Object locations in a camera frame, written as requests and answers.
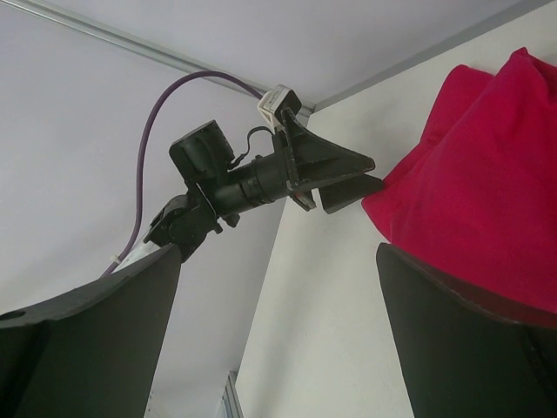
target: red fabric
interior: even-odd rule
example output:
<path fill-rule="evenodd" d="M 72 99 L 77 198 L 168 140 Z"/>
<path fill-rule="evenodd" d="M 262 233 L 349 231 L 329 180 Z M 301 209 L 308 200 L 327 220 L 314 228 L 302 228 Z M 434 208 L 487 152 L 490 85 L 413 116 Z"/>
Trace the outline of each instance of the red fabric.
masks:
<path fill-rule="evenodd" d="M 395 245 L 557 313 L 557 68 L 516 51 L 496 76 L 461 65 L 418 144 L 363 207 Z"/>

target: folded cloth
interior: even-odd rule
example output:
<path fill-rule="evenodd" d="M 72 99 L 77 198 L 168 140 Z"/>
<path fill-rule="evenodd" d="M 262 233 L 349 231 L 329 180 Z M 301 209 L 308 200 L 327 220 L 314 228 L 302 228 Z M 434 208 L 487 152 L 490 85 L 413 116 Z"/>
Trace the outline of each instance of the folded cloth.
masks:
<path fill-rule="evenodd" d="M 455 68 L 419 144 L 362 205 L 395 246 L 557 313 L 557 67 Z"/>

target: white panel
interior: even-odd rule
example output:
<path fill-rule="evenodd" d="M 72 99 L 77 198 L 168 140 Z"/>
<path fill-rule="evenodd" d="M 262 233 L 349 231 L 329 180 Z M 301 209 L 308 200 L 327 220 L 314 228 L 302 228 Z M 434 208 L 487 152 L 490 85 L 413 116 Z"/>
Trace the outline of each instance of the white panel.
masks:
<path fill-rule="evenodd" d="M 53 0 L 318 103 L 518 0 Z"/>
<path fill-rule="evenodd" d="M 144 121 L 182 74 L 5 6 L 0 55 L 1 313 L 94 280 L 120 252 L 134 222 Z M 185 192 L 171 142 L 215 118 L 243 152 L 245 134 L 263 121 L 256 103 L 204 81 L 171 97 L 147 150 L 145 225 Z M 254 137 L 254 153 L 270 143 Z M 238 369 L 281 212 L 276 203 L 247 213 L 184 265 L 154 383 L 173 416 L 215 415 Z"/>
<path fill-rule="evenodd" d="M 524 45 L 557 64 L 555 22 L 551 3 L 312 115 L 308 126 L 374 157 L 384 177 L 418 143 L 453 67 L 496 71 Z M 379 288 L 382 240 L 358 205 L 327 216 L 287 202 L 239 370 L 245 418 L 412 416 Z"/>

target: white table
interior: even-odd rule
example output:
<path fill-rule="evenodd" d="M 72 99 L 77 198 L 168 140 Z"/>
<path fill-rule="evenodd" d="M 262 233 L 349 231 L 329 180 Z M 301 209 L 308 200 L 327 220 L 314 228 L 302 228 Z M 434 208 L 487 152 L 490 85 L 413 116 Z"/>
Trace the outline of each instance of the white table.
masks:
<path fill-rule="evenodd" d="M 557 64 L 556 22 L 550 3 L 314 114 L 308 127 L 372 156 L 384 177 L 418 142 L 453 67 L 496 72 L 522 46 Z M 379 287 L 382 240 L 359 205 L 326 215 L 286 204 L 238 376 L 245 418 L 413 416 Z"/>

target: purple cable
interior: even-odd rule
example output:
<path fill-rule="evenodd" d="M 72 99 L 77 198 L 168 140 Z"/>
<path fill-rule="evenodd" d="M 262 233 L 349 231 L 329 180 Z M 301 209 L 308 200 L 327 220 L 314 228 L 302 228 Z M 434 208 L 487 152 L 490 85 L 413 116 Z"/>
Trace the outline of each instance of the purple cable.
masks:
<path fill-rule="evenodd" d="M 130 239 L 126 244 L 124 250 L 118 255 L 118 259 L 123 261 L 127 255 L 130 253 L 133 245 L 136 242 L 136 239 L 139 235 L 139 229 L 141 228 L 141 219 L 143 218 L 143 170 L 144 170 L 144 162 L 145 162 L 145 151 L 147 150 L 147 142 L 149 141 L 149 135 L 151 134 L 151 129 L 153 124 L 155 123 L 155 118 L 158 115 L 161 107 L 163 107 L 164 102 L 166 99 L 181 85 L 186 84 L 189 81 L 195 80 L 197 78 L 207 78 L 207 77 L 217 77 L 223 78 L 224 80 L 230 81 L 234 84 L 239 85 L 244 90 L 251 93 L 255 98 L 261 99 L 263 96 L 257 90 L 255 90 L 250 85 L 244 83 L 243 81 L 226 74 L 220 71 L 198 71 L 193 72 L 192 74 L 188 74 L 187 76 L 183 76 L 179 78 L 174 83 L 172 83 L 158 98 L 157 102 L 153 106 L 149 117 L 147 118 L 147 122 L 145 123 L 145 128 L 143 129 L 143 135 L 141 136 L 141 142 L 139 143 L 139 153 L 138 153 L 138 168 L 136 172 L 136 223 L 133 226 L 133 231 L 131 232 Z M 106 271 L 103 273 L 101 277 L 107 276 L 108 274 L 112 273 L 116 267 L 118 267 L 118 263 L 114 262 L 108 266 Z"/>

